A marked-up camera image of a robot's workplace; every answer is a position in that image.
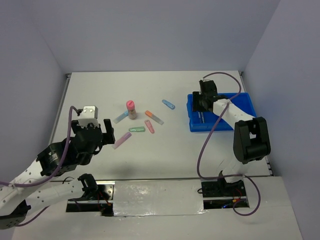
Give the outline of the light blue eraser stick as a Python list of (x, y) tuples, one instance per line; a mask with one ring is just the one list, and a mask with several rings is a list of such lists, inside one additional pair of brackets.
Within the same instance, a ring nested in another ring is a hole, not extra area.
[(170, 108), (171, 110), (175, 109), (175, 105), (165, 99), (162, 100), (162, 103), (166, 105), (168, 108)]

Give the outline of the pink correction tape stick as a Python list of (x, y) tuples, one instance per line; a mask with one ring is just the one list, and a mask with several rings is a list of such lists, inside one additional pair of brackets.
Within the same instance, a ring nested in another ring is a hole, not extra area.
[(144, 123), (145, 123), (146, 127), (148, 128), (149, 132), (151, 134), (154, 134), (155, 130), (154, 130), (154, 127), (153, 127), (152, 123), (150, 122), (150, 120), (147, 119), (144, 121)]

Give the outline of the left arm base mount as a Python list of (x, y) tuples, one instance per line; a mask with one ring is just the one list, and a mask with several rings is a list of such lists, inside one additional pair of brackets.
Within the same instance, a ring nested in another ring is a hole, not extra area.
[(81, 197), (67, 200), (67, 213), (98, 213), (104, 217), (113, 217), (113, 183), (98, 183), (94, 177), (85, 173), (77, 178), (82, 184)]

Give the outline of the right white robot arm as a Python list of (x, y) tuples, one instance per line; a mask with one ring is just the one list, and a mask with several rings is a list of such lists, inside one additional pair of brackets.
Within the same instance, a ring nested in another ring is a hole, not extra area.
[(209, 135), (213, 134), (220, 121), (233, 130), (233, 158), (216, 179), (218, 192), (223, 196), (235, 190), (236, 182), (245, 177), (251, 162), (260, 161), (271, 152), (267, 121), (246, 113), (234, 100), (241, 96), (238, 91), (230, 96), (218, 93), (213, 80), (199, 81), (200, 91), (192, 93), (192, 110), (210, 112), (217, 116)]

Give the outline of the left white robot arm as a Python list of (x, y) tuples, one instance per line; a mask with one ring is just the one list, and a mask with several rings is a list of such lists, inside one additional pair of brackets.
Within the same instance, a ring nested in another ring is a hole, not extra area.
[(110, 119), (103, 120), (106, 131), (89, 123), (81, 127), (77, 120), (68, 125), (63, 141), (50, 144), (31, 165), (8, 185), (0, 186), (0, 228), (23, 226), (27, 216), (68, 199), (95, 198), (99, 187), (92, 174), (84, 173), (71, 182), (43, 189), (49, 181), (74, 171), (78, 165), (88, 165), (102, 147), (115, 143), (114, 128)]

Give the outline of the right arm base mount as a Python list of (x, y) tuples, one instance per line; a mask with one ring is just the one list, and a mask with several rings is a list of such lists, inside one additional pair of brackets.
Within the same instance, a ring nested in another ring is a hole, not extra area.
[(248, 208), (247, 193), (243, 180), (227, 183), (224, 179), (202, 181), (197, 193), (202, 195), (203, 207), (211, 209)]

